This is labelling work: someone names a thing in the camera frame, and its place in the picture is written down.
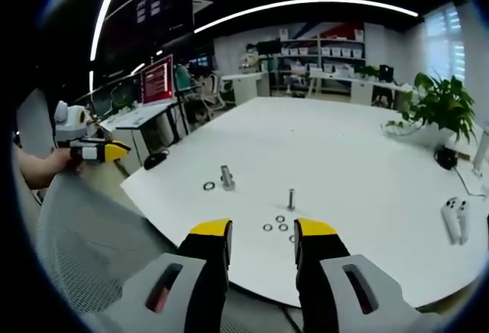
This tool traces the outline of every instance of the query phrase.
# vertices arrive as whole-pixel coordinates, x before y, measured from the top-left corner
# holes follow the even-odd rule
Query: white controller
[[[452,244],[465,244],[468,240],[468,202],[450,198],[442,207],[442,216]]]

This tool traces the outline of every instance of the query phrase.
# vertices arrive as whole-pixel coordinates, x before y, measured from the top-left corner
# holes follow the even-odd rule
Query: metal bolt
[[[287,206],[287,209],[289,211],[293,211],[294,209],[296,209],[295,196],[296,196],[296,191],[293,189],[290,189],[289,190],[289,205]]]
[[[222,179],[222,187],[224,190],[234,190],[235,182],[232,180],[232,175],[229,172],[229,168],[227,165],[221,166],[221,179]]]

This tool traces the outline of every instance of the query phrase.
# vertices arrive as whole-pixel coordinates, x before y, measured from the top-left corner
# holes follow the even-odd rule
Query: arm
[[[47,188],[54,176],[64,170],[71,160],[69,148],[57,148],[45,159],[26,154],[15,146],[15,156],[21,174],[30,189]]]

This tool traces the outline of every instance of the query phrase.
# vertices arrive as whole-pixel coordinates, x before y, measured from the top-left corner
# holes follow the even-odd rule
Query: white round table
[[[196,224],[230,218],[229,279],[268,299],[300,306],[290,236],[293,220],[305,217],[330,224],[350,254],[366,256],[401,285],[409,304],[424,306],[482,271],[489,202],[467,196],[429,151],[386,137],[380,125],[397,117],[346,103],[256,98],[172,146],[167,160],[122,188],[176,245]],[[222,188],[221,165],[235,191]],[[208,181],[214,190],[203,190]],[[290,188],[294,212],[287,210]],[[453,196],[471,206],[462,246],[450,245],[440,212]],[[278,215],[288,230],[279,230]]]

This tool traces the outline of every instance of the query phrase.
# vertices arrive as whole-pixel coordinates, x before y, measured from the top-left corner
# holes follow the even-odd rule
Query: desk
[[[232,81],[236,105],[241,105],[257,96],[270,96],[268,74],[243,73],[221,77],[222,81]]]
[[[385,89],[395,90],[396,92],[408,93],[412,92],[412,87],[398,86],[390,82],[373,82],[364,79],[350,79],[346,77],[338,77],[332,73],[325,73],[321,70],[311,70],[309,75],[311,83],[309,85],[308,96],[313,93],[314,85],[316,85],[316,92],[320,88],[321,79],[334,79],[335,81],[351,82],[351,103],[370,106],[372,103],[372,94],[374,92],[374,86],[382,87]]]
[[[181,127],[184,126],[184,119],[181,117],[178,121],[173,117],[171,109],[176,106],[176,100],[140,106],[130,112],[113,115],[100,123],[100,126],[107,130],[113,139],[122,141],[131,147],[129,154],[121,159],[121,164],[128,173],[132,174],[139,169],[150,154],[141,133],[143,125],[150,120],[157,119],[157,126],[165,138],[170,138],[171,135],[173,140],[169,145],[180,140],[179,133],[183,133]],[[160,117],[163,113],[167,114],[165,118]]]
[[[229,279],[258,295],[299,306],[293,220],[329,223],[351,254],[391,275],[412,306],[467,286],[487,258],[489,201],[472,198],[454,171],[432,154],[383,135],[391,110],[313,99],[256,98],[223,114],[172,147],[123,190],[148,220],[179,245],[196,224],[233,221]],[[220,166],[236,183],[222,189]],[[205,182],[216,188],[202,190]],[[288,212],[290,188],[296,210]],[[451,246],[441,217],[453,196],[471,206],[471,233]],[[279,231],[283,215],[288,231]],[[266,232],[264,224],[274,229]]]

